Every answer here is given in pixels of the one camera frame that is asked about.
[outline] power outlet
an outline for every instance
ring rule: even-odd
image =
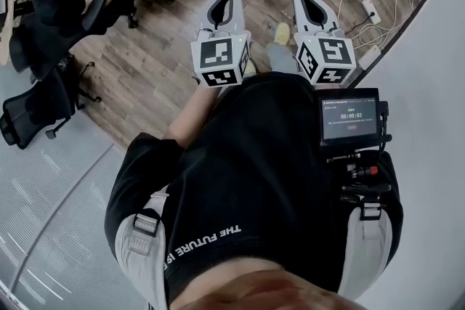
[[[370,16],[371,23],[377,25],[381,22],[381,18],[379,17],[379,13],[376,11],[376,8],[371,0],[364,0],[362,1],[363,8],[365,8],[366,14]]]

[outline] white wall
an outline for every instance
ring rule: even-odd
[[[405,209],[400,247],[360,299],[373,310],[449,309],[465,290],[465,0],[428,0],[359,85],[389,101]]]

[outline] yellow shoe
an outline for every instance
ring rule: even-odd
[[[275,43],[285,46],[291,39],[291,28],[287,23],[280,23],[275,31]]]
[[[244,72],[244,76],[254,76],[254,75],[256,75],[256,65],[255,65],[254,61],[249,60],[247,62],[246,71]]]

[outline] handheld mount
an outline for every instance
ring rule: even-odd
[[[200,31],[191,43],[194,70],[206,88],[242,84],[250,58],[242,0],[208,0],[199,13]]]
[[[387,142],[389,105],[378,89],[334,89],[315,92],[318,106],[320,154],[332,170],[340,199],[361,207],[362,221],[381,218],[381,195],[392,186],[385,181],[379,161]],[[379,147],[379,152],[361,150]]]
[[[294,0],[299,67],[313,86],[344,84],[357,67],[352,40],[323,0]]]

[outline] black office chair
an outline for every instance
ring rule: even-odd
[[[0,131],[7,144],[16,144],[24,150],[38,132],[63,120],[59,126],[46,132],[49,139],[56,138],[57,132],[76,113],[76,109],[84,109],[78,96],[88,95],[79,88],[79,81],[87,68],[93,65],[93,62],[89,63],[78,75],[73,61],[62,62],[32,89],[6,100],[3,104],[4,114],[0,118]],[[99,97],[94,99],[96,102],[101,100]]]
[[[24,16],[9,41],[15,70],[21,73],[30,68],[34,79],[44,80],[78,41],[106,33],[108,24],[99,20],[105,3],[94,0],[82,22],[66,28],[45,25],[34,13]]]

